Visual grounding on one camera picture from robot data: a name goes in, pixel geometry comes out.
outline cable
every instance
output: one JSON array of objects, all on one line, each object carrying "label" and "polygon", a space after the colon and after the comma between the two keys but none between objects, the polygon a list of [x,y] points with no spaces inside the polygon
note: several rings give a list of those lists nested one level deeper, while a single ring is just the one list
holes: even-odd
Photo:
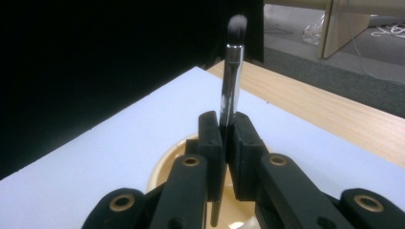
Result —
[{"label": "cable", "polygon": [[394,79],[384,79],[384,78],[376,77],[376,76],[374,76],[373,74],[369,73],[369,72],[364,68],[363,56],[361,55],[360,51],[357,49],[357,45],[356,45],[355,40],[354,40],[354,35],[353,35],[353,33],[352,33],[351,23],[349,22],[349,16],[348,16],[348,13],[349,13],[349,0],[346,0],[346,3],[347,3],[347,4],[346,4],[346,10],[345,10],[346,23],[348,24],[349,33],[351,34],[351,38],[352,38],[352,43],[353,43],[353,45],[354,45],[354,49],[356,50],[356,52],[357,52],[357,54],[358,54],[358,57],[359,57],[359,59],[360,59],[360,65],[361,65],[361,68],[362,68],[362,70],[364,71],[364,73],[367,74],[368,76],[371,76],[372,78],[375,78],[375,79],[380,79],[380,80],[389,81],[389,82],[393,82],[393,83],[400,84],[400,85],[405,85],[405,83],[403,83],[403,82],[401,82],[401,81],[398,81],[398,80],[394,80]]}]

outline metal ferrule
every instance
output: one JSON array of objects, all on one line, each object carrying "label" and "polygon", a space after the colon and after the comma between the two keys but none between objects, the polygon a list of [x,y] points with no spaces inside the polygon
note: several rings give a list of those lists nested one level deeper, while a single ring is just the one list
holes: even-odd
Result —
[{"label": "metal ferrule", "polygon": [[244,46],[226,46],[220,116],[222,126],[232,125],[235,119],[243,61]]}]

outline brush bristles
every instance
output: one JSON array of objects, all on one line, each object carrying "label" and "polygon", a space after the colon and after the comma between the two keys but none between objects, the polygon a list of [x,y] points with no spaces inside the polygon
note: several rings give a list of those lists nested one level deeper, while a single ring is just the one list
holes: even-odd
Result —
[{"label": "brush bristles", "polygon": [[247,19],[243,15],[235,15],[228,24],[228,44],[241,46],[245,42]]}]

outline white table surface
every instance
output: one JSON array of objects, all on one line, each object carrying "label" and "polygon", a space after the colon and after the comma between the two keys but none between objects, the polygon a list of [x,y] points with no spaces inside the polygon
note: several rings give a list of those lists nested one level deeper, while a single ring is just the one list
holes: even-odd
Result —
[{"label": "white table surface", "polygon": [[[0,228],[80,228],[107,193],[146,191],[160,157],[220,110],[222,80],[194,68],[92,130],[0,181]],[[263,141],[290,156],[325,193],[374,191],[405,211],[405,169],[261,98],[241,91],[238,110]]]}]

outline wooden table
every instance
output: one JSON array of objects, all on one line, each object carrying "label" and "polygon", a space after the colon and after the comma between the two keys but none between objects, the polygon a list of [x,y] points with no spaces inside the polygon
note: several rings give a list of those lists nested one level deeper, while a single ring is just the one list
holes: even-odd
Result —
[{"label": "wooden table", "polygon": [[[224,62],[208,70],[223,77]],[[244,63],[241,88],[405,168],[405,119]]]}]

